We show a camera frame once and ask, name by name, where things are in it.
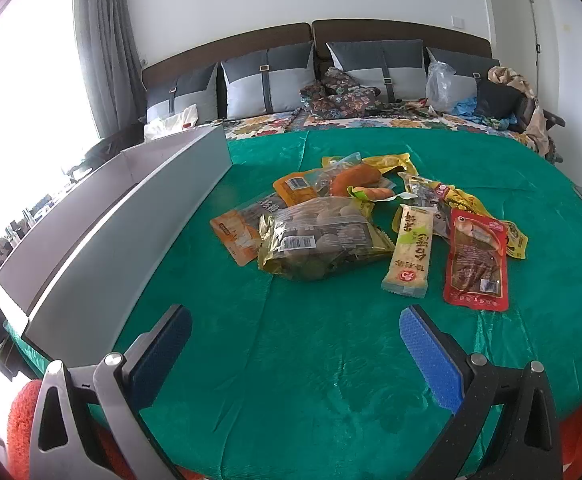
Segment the cream yellow snack bar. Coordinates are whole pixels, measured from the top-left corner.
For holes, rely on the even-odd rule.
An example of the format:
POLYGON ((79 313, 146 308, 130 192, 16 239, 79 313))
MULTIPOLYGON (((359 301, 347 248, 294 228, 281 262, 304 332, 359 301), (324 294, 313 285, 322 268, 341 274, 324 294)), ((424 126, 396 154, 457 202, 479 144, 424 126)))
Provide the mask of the cream yellow snack bar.
POLYGON ((433 217, 429 208, 409 205, 401 207, 392 260, 381 283, 384 290, 413 298, 425 296, 428 290, 433 217))

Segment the gold nut snack bag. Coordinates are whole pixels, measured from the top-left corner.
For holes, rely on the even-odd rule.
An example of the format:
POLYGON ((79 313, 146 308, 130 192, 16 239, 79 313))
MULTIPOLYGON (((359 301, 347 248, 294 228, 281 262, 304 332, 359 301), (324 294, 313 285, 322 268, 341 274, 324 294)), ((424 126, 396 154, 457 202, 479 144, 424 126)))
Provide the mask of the gold nut snack bag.
POLYGON ((352 197, 318 197, 263 214, 259 270, 305 281, 390 257, 394 243, 371 219, 372 205, 352 197))

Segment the orange fuzzy stool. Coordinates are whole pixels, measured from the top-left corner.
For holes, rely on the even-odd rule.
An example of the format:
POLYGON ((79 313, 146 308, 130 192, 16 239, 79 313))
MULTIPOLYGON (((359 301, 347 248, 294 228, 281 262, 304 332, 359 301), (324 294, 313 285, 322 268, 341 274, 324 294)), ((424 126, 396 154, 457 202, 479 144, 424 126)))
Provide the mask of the orange fuzzy stool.
POLYGON ((7 464, 11 477, 28 480, 33 419, 42 381, 28 382, 11 403, 7 420, 7 464))

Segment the red fish snack packet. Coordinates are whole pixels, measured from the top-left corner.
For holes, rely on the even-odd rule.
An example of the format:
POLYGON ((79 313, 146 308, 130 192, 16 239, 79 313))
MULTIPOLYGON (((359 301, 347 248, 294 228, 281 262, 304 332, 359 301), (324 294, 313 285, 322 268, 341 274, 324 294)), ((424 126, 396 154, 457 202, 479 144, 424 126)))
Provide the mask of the red fish snack packet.
POLYGON ((473 310, 509 308, 507 228, 499 220, 453 209, 444 299, 473 310))

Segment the green satin tablecloth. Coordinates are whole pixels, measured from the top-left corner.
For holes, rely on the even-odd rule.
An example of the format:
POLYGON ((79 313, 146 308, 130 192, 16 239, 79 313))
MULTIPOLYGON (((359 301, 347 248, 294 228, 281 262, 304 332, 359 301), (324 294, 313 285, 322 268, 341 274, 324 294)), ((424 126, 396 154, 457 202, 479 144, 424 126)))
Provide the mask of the green satin tablecloth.
POLYGON ((238 266, 210 221, 326 156, 408 153, 419 174, 458 186, 528 236, 508 264, 504 312, 443 298, 448 247, 432 248, 422 308, 497 365, 544 364, 560 417, 582 405, 582 200, 529 148, 484 133, 329 129, 227 140, 231 167, 152 274, 111 350, 173 304, 192 333, 142 411, 178 465, 214 479, 404 479, 448 421, 399 335, 408 299, 386 261, 318 281, 238 266))

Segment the yellow chicken feet packet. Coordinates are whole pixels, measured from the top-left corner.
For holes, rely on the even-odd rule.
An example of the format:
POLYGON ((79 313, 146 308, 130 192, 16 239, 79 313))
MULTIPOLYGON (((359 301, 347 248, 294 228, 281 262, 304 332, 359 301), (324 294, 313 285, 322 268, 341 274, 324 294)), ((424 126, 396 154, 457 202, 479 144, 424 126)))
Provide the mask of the yellow chicken feet packet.
MULTIPOLYGON (((411 205, 435 209, 433 232, 435 235, 443 237, 444 240, 448 240, 450 235, 451 209, 460 209, 492 218, 481 200, 460 190, 460 188, 456 188, 455 185, 414 176, 407 174, 407 172, 400 172, 399 177, 404 182, 405 191, 413 196, 411 205)), ((528 237, 519 230, 514 222, 502 220, 502 223, 507 228, 507 255, 519 260, 525 259, 528 237)))

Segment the orange white snack packet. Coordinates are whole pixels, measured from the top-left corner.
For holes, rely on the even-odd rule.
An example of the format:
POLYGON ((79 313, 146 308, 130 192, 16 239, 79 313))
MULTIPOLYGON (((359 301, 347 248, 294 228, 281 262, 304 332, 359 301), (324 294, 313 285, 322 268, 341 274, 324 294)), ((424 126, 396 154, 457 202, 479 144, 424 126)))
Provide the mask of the orange white snack packet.
POLYGON ((270 193, 230 209, 212 219, 210 225, 238 266, 246 266, 257 257, 261 244, 259 219, 285 208, 285 201, 277 193, 270 193))

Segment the clear label snack packet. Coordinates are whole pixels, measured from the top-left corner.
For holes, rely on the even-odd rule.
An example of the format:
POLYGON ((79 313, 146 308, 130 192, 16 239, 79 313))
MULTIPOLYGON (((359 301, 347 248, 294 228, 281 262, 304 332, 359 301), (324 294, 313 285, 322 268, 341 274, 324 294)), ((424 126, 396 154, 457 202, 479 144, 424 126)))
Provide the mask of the clear label snack packet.
POLYGON ((433 214, 433 234, 449 240, 450 207, 444 202, 445 185, 412 174, 401 174, 405 192, 402 204, 429 208, 433 214))

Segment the mini sausages packet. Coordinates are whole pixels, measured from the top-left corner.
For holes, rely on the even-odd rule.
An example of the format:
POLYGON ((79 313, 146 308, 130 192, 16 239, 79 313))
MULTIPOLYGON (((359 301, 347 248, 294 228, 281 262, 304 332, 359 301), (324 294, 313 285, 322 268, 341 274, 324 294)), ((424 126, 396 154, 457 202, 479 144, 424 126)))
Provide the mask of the mini sausages packet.
POLYGON ((388 203, 393 200, 413 198, 413 194, 409 192, 396 193, 391 188, 377 188, 376 186, 349 186, 347 193, 356 200, 368 203, 388 203))

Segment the yellow foil snack packet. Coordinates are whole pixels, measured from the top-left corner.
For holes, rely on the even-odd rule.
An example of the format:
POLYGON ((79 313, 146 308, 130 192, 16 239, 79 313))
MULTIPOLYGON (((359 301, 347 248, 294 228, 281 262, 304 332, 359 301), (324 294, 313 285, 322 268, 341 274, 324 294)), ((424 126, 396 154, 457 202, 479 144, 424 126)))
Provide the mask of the yellow foil snack packet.
POLYGON ((323 168, 330 167, 338 162, 343 162, 344 165, 367 164, 373 168, 378 169, 381 174, 388 174, 389 172, 405 172, 406 174, 418 175, 418 170, 410 159, 408 153, 396 155, 381 155, 363 157, 361 153, 356 152, 345 157, 327 156, 321 159, 321 166, 323 168))

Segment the large sausage packet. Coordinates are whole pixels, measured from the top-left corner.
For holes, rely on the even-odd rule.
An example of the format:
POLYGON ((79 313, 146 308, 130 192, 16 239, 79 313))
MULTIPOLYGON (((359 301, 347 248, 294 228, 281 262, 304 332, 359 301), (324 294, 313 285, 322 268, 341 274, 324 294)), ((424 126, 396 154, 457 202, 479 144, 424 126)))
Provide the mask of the large sausage packet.
POLYGON ((323 168, 323 171, 330 177, 330 195, 346 196, 349 186, 370 186, 377 184, 383 174, 367 164, 344 165, 338 162, 330 167, 323 168))

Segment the black bag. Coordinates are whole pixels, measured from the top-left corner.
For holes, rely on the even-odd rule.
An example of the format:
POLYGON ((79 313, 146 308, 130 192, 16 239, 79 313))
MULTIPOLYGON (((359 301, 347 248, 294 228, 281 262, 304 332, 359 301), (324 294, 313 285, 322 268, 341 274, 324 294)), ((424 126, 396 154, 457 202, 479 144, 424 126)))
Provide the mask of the black bag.
POLYGON ((498 119, 513 114, 523 101, 524 94, 505 84, 495 84, 487 79, 477 83, 477 114, 498 119))

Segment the grey curtain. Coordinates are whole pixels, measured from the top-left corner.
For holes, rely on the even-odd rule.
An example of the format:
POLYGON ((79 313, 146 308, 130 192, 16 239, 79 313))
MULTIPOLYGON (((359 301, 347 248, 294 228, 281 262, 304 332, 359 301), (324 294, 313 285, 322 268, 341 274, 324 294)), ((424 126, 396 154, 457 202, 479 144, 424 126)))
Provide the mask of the grey curtain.
POLYGON ((146 112, 128 0, 73 0, 73 13, 87 99, 105 139, 146 112))

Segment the grey white pillow rightmost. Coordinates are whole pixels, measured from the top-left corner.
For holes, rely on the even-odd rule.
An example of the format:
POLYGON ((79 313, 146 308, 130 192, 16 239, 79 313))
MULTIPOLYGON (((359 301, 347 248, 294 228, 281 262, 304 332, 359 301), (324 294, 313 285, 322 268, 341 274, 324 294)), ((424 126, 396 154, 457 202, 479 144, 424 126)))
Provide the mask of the grey white pillow rightmost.
POLYGON ((450 96, 454 101, 472 98, 477 94, 477 81, 486 79, 488 71, 498 66, 497 58, 466 54, 427 47, 431 63, 442 62, 455 70, 450 76, 450 96))

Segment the brown wooden headboard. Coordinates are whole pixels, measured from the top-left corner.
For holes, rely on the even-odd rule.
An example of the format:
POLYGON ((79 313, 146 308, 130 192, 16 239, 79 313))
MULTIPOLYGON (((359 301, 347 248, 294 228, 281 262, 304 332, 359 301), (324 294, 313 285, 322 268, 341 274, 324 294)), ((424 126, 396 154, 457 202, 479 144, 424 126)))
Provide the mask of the brown wooden headboard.
POLYGON ((427 47, 489 58, 492 44, 479 36, 432 25, 364 18, 316 20, 311 24, 293 23, 266 27, 221 38, 149 65, 142 70, 142 83, 149 89, 164 84, 196 68, 236 58, 265 48, 300 44, 312 40, 316 62, 321 68, 330 63, 328 42, 420 39, 427 47))

